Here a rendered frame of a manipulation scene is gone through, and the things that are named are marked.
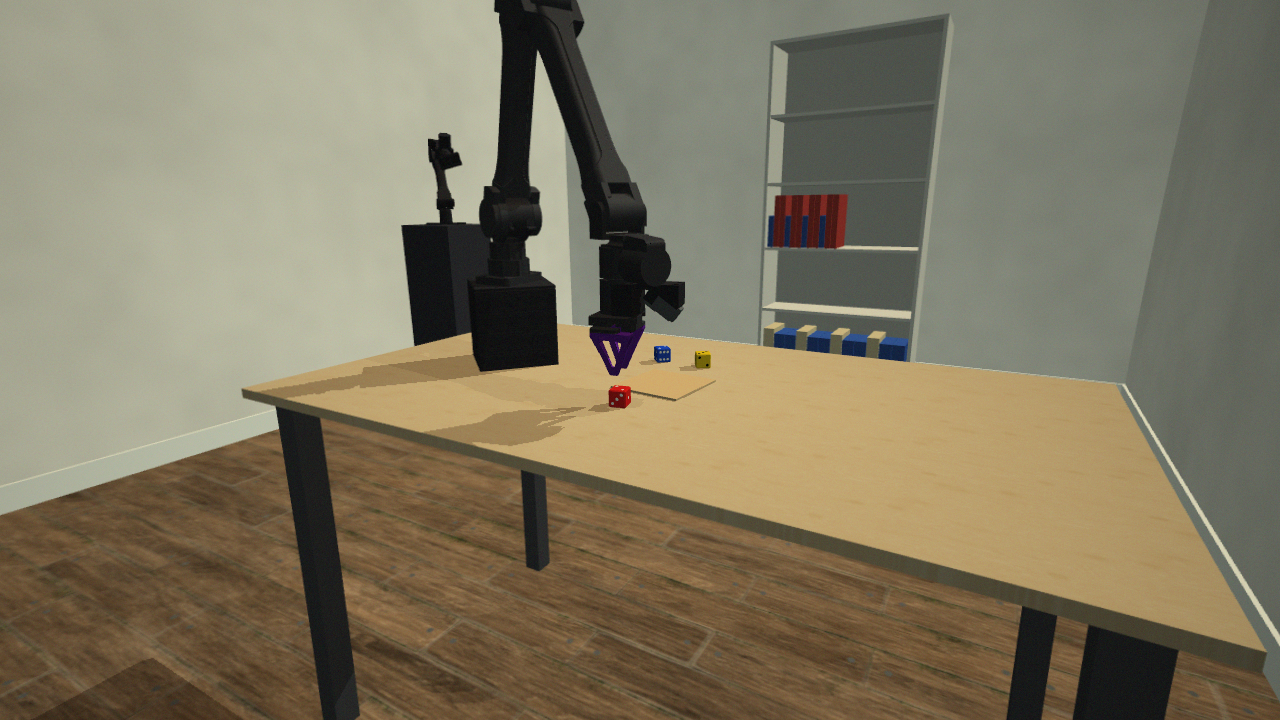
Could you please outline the red dice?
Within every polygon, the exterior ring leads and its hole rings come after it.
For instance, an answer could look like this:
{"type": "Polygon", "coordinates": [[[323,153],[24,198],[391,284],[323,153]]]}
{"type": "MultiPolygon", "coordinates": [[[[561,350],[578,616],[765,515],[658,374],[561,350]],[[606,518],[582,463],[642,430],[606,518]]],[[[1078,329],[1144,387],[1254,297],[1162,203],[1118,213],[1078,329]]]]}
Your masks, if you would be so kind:
{"type": "Polygon", "coordinates": [[[611,407],[627,407],[631,404],[631,387],[630,386],[613,386],[609,389],[609,406],[611,407]]]}

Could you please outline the tan square mat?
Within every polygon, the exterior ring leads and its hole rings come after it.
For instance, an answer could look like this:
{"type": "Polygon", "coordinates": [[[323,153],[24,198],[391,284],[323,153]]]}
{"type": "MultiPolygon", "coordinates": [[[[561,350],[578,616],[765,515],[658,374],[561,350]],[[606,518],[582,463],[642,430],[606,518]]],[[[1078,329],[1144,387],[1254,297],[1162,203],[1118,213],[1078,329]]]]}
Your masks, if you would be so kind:
{"type": "Polygon", "coordinates": [[[630,386],[637,395],[678,401],[713,383],[714,379],[653,369],[614,386],[630,386]]]}

